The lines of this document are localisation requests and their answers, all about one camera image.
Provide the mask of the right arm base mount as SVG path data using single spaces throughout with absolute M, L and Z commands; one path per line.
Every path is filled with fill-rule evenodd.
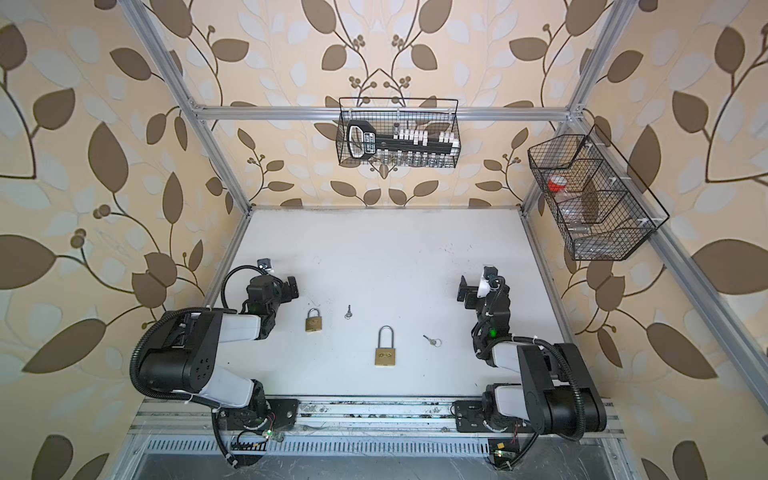
M 459 433 L 513 433 L 524 421 L 494 412 L 480 400 L 457 400 L 451 406 L 455 427 Z

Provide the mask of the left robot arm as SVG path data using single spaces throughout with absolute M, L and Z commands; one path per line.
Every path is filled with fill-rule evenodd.
M 207 406 L 215 428 L 265 433 L 293 427 L 296 399 L 266 397 L 261 382 L 216 364 L 225 343 L 264 340 L 283 304 L 299 297 L 296 279 L 285 281 L 256 267 L 246 300 L 235 311 L 222 306 L 168 311 L 139 340 L 129 375 L 142 395 Z

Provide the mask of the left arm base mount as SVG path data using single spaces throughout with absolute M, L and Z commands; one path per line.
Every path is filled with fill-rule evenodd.
M 266 407 L 255 406 L 223 408 L 216 415 L 216 425 L 225 431 L 290 430 L 298 418 L 300 401 L 297 398 L 267 398 Z

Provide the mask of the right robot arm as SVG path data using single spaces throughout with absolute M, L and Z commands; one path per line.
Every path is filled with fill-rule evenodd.
M 477 286 L 460 280 L 457 301 L 476 314 L 470 330 L 475 357 L 519 381 L 489 384 L 478 401 L 456 401 L 457 430 L 504 433 L 526 426 L 571 441 L 603 431 L 608 416 L 578 347 L 514 335 L 509 294 L 493 267 L 484 270 Z

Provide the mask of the silver key with ring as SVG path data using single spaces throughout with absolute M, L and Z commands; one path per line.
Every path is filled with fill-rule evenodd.
M 442 340 L 439 338 L 432 338 L 424 335 L 423 338 L 433 347 L 439 348 L 442 345 Z

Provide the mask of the large brass padlock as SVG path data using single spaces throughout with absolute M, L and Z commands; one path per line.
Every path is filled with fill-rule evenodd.
M 378 331 L 374 365 L 377 367 L 393 367 L 396 365 L 394 330 L 389 325 L 383 325 Z

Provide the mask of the black socket set holder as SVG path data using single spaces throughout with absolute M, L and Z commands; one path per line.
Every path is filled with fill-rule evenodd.
M 399 124 L 377 130 L 365 120 L 347 123 L 340 139 L 349 156 L 358 160 L 383 159 L 390 154 L 405 158 L 457 157 L 461 150 L 460 138 L 453 131 L 439 132 L 434 137 L 428 130 L 408 129 Z

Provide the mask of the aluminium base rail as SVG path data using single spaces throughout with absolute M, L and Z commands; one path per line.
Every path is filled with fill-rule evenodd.
M 278 413 L 294 433 L 325 435 L 449 434 L 456 431 L 458 397 L 321 396 L 297 398 L 298 406 Z M 131 433 L 198 434 L 211 428 L 207 407 L 165 400 L 144 401 Z

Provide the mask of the small brass padlock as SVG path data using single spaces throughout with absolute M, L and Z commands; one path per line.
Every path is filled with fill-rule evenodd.
M 318 308 L 311 308 L 307 312 L 307 316 L 305 319 L 305 331 L 307 333 L 310 332 L 318 332 L 321 331 L 323 328 L 323 319 L 321 312 Z

